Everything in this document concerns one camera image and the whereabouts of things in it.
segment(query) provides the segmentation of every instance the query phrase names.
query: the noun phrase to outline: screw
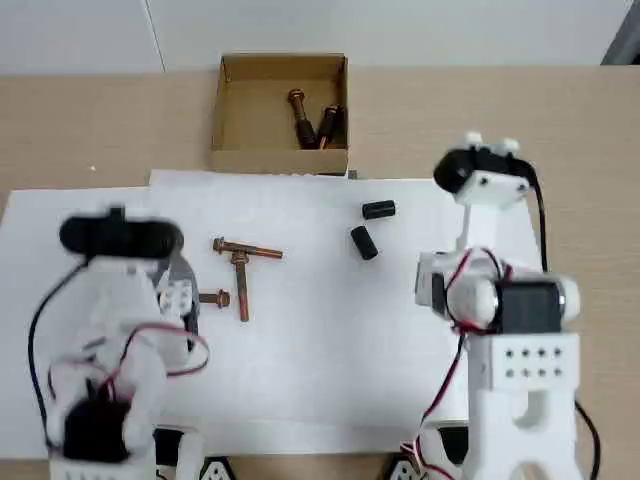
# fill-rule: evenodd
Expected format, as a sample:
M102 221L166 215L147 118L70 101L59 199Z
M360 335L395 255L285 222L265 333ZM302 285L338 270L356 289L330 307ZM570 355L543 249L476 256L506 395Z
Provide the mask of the screw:
M231 263L236 267L236 283L238 286L238 304L240 305L240 320L249 321L249 299L247 297L247 273L245 265L249 263L247 252L234 251L231 253Z
M304 105L302 101L304 100L304 92L299 88L294 88L289 92L287 97L289 103L293 107L293 114L296 117L296 120L306 120L307 114L304 111Z
M215 303L218 308L228 307L231 303L229 292L220 289L217 293L200 293L198 295L200 303Z
M222 254L222 252L244 252L249 255L258 255L259 257L282 258L282 251L280 250L254 247L253 245L243 245L241 243L225 242L224 237L218 237L213 240L213 249L220 254Z

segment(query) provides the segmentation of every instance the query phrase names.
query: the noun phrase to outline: red wire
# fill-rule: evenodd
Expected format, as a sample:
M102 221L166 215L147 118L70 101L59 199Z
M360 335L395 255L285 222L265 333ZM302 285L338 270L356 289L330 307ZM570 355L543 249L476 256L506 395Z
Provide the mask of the red wire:
M197 373L203 370L209 363L209 355L210 355L209 344L204 338L200 337L199 335L187 332L186 330L180 327L174 327L172 325L166 325L164 323L141 323L136 328L134 328L133 331L129 334L129 337L127 338L127 342L125 343L125 346L124 346L124 350L122 351L122 355L120 356L120 362L118 364L118 367L111 373L111 375L109 375L105 383L115 382L115 379L120 374L120 369L122 368L122 364L124 363L127 357L127 354L129 353L129 347L131 346L134 338L140 332L148 331L148 330L155 330L159 332L170 332L175 335L193 338L196 342L200 343L200 345L202 345L204 349L207 351L206 358L200 364L194 367L183 369L183 370L167 372L167 377L181 377L185 375L192 375L194 373Z
M442 385L440 385L440 388L438 389L438 393L436 393L436 396L431 402L431 405L429 405L429 408L427 408L422 414L422 420L420 421L420 424L424 423L425 419L429 415L431 415L431 413L433 413L433 411L438 407L438 405L440 405L440 402L444 398L444 394L447 393L447 389L451 384L453 375L455 374L456 369L458 368L458 364L460 363L460 357L462 357L462 347L464 346L465 339L466 339L466 334L462 333L460 335L460 338L458 339L458 349L456 351L456 355L455 357L453 357L453 361L449 366L449 370L447 370L447 374L444 377Z
M51 392L51 397L53 398L53 400L56 400L56 391L55 388L53 387L53 367L56 366L57 364L68 364L68 365L76 365L76 366L90 366L93 367L97 370L100 370L100 372L102 372L107 379L109 378L109 372L107 372L102 366L98 365L97 363L95 363L94 361L88 359L88 358L60 358L56 361L54 361L51 366L49 367L49 371L47 372L47 384L49 386L49 391ZM103 383L103 385L108 385L111 395L113 397L115 397L115 386L113 385L112 382L109 382L107 384L107 381L105 381Z
M482 251L489 256L489 258L491 259L492 263L496 268L496 272L498 276L500 276L500 273L501 273L500 264L498 263L498 260L493 254L493 252L491 252L491 250L489 250L488 248L482 248ZM456 270L454 271L453 275L451 275L451 278L449 279L445 287L445 306L447 309L447 313L449 314L449 317L451 317L455 326L457 327L460 333L460 337L458 339L458 348L456 350L456 354L453 357L451 365L449 366L449 369L447 370L444 380L440 385L440 388L438 389L436 396L431 402L431 405L429 405L429 408L427 408L424 411L422 415L422 420L420 422L421 424L423 424L424 421L427 419L427 417L433 413L433 411L438 407L438 405L440 405L442 399L444 398L444 395L449 389L449 386L451 385L451 381L453 380L453 376L455 375L455 372L458 368L458 364L460 363L460 358L462 357L462 348L464 346L464 341L466 339L467 333L476 333L478 335L484 335L484 334L490 333L490 331L479 328L467 320L457 320L451 314L451 311L449 310L449 305L446 302L446 296L449 291L449 288L451 288L454 282L458 280L458 278L466 268L472 253L473 253L473 249L471 248L465 252L465 254L462 256L462 259L460 260L460 263L458 263ZM505 278L510 278L512 271L513 269L511 265L507 265L507 270L505 271L505 274L504 274ZM424 461L424 457L422 456L422 446L420 445L420 436L416 437L414 444L415 444L415 449L410 447L409 443L406 443L406 442L402 443L400 445L400 450L405 453L412 454L418 460L418 463L422 466L422 468L437 472L443 477L445 477L447 480L455 480L453 476L449 474L446 470L444 470L442 467L439 467L438 465L429 464Z
M415 452L415 456L417 457L418 462L420 463L422 468L424 468L425 470L433 470L434 472L438 472L440 475L446 477L447 480L455 480L455 478L453 478L453 476L449 472L447 472L444 468L439 467L438 465L434 465L432 463L426 463L424 461L424 457L422 456L422 446L420 445L420 437L416 439L416 449L417 449L417 452Z

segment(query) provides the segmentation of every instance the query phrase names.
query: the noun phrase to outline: white wall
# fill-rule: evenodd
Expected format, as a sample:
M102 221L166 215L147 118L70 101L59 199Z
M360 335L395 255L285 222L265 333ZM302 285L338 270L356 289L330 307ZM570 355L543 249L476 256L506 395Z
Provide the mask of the white wall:
M344 52L360 65L594 65L631 3L0 0L0 74L160 71L163 59L208 68L222 52L273 50Z
M352 64L599 64L631 0L150 0L168 68L222 52L318 50Z
M162 71L144 0L0 0L0 74Z

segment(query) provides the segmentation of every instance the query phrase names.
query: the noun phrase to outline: black plastic part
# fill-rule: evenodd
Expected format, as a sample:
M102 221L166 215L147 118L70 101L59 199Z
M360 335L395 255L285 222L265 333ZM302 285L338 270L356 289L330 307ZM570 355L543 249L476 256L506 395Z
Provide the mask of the black plastic part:
M191 302L191 310L189 310L189 313L182 317L182 321L184 322L184 329L187 332L193 333L194 335L198 334L198 307L196 307L196 304L194 302ZM193 340L188 339L187 350L191 352L193 351L194 347L195 344Z
M224 465L224 469L229 474L229 478L231 480L236 480L236 476L233 473L233 470L231 469L231 464L229 463L229 459L227 457L205 457L204 464L202 465L202 468L200 469L200 478L201 479L202 479L203 475L205 474L205 472L207 471L207 469L209 468L209 465L211 465L214 462L222 463Z
M364 225L351 230L351 238L353 238L353 242L358 247L358 251L364 260L371 260L378 255L378 249Z
M433 171L433 178L440 188L456 194L476 170L522 177L534 184L535 170L529 163L513 155L498 155L486 147L447 152Z
M107 215L67 219L60 227L60 241L67 250L89 258L159 260L181 250L184 237L170 222L126 220L124 208L115 207Z
M447 308L444 275L441 273L431 275L431 308L440 315L444 315Z
M153 439L156 441L156 464L166 467L178 465L178 447L183 432L169 428L156 428Z
M464 426L442 427L438 429L438 432L442 438L442 446L447 458L459 467L469 451L469 428Z
M315 150L318 148L316 134L309 120L296 121L296 135L298 136L298 143L300 143L300 147L303 150Z
M318 138L327 137L327 141L330 142L336 131L337 120L338 108L335 106L325 108L320 127L318 128Z
M65 419L62 455L72 460L121 463L129 458L122 428L131 405L109 400L106 391L92 392Z
M543 281L496 282L499 333L557 333L562 326L560 292Z
M362 205L362 216L365 220L392 217L396 214L396 204L393 200L365 203Z

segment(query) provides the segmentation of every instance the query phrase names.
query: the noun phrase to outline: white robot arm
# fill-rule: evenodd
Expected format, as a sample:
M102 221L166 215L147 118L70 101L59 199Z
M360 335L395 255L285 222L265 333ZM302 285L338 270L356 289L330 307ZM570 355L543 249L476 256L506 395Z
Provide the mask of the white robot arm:
M94 277L98 300L68 352L51 364L48 412L34 380L51 478L154 478L154 432L167 378L196 373L209 358L197 335L198 290L180 253L182 234L171 223L131 221L113 208L106 216L72 217L60 239L85 261L38 309L30 365L40 313L73 274L86 270ZM198 478L204 460L202 437L187 430L176 444L176 480Z
M563 330L580 310L577 285L493 253L500 215L537 182L517 149L471 134L434 173L465 207L464 227L457 251L420 256L415 298L466 335L469 424L452 441L451 429L423 418L406 448L429 478L519 479L524 465L550 480L583 478L575 460L579 337Z

